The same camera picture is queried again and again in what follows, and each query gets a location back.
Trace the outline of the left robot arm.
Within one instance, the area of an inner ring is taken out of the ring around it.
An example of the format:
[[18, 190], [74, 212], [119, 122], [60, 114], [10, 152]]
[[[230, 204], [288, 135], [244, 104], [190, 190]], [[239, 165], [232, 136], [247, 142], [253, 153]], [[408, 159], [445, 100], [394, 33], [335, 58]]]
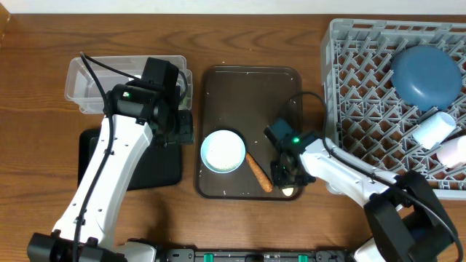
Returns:
[[105, 91], [82, 53], [84, 66], [103, 99], [99, 141], [70, 205], [50, 234], [35, 233], [30, 261], [158, 261], [157, 246], [141, 239], [114, 246], [122, 200], [133, 173], [150, 146], [194, 142], [192, 114], [181, 110], [184, 74], [167, 60], [148, 57], [141, 76]]

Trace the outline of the pink white cup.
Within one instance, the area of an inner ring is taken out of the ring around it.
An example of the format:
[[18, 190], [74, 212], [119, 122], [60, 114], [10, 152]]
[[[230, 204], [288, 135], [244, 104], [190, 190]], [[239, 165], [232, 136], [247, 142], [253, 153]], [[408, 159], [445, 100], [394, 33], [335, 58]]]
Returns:
[[465, 164], [465, 136], [460, 136], [441, 144], [437, 152], [438, 161], [447, 168], [457, 168]]

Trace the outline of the dark blue plate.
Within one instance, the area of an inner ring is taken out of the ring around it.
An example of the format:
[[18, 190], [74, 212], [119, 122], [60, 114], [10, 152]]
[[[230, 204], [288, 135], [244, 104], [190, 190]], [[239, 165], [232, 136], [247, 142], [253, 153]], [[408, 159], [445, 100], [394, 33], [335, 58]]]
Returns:
[[390, 70], [390, 81], [400, 99], [421, 111], [447, 109], [462, 89], [459, 66], [434, 47], [416, 46], [400, 52], [393, 58]]

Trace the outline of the light blue cup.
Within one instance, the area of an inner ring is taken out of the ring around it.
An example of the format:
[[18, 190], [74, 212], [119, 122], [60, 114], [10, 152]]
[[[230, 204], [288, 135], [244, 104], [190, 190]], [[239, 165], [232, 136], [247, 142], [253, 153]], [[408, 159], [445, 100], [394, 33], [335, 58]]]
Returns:
[[456, 128], [456, 125], [452, 116], [439, 111], [424, 120], [412, 136], [422, 148], [430, 150], [443, 142]]

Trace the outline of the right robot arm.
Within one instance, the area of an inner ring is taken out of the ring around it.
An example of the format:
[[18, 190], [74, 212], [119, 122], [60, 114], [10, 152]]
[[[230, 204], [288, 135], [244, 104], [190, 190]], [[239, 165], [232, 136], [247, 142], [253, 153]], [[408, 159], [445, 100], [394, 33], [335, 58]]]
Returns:
[[372, 237], [354, 261], [436, 261], [455, 245], [464, 252], [450, 217], [423, 175], [381, 170], [348, 154], [328, 138], [298, 134], [283, 119], [264, 130], [278, 152], [272, 182], [281, 189], [324, 180], [364, 209]]

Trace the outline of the cream plastic spoon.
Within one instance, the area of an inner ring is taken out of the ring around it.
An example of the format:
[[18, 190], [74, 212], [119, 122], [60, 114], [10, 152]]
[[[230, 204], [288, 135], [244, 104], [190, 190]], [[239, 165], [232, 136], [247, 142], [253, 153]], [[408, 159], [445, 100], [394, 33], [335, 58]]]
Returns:
[[282, 193], [287, 197], [292, 196], [293, 192], [294, 192], [294, 188], [283, 188], [282, 189]]

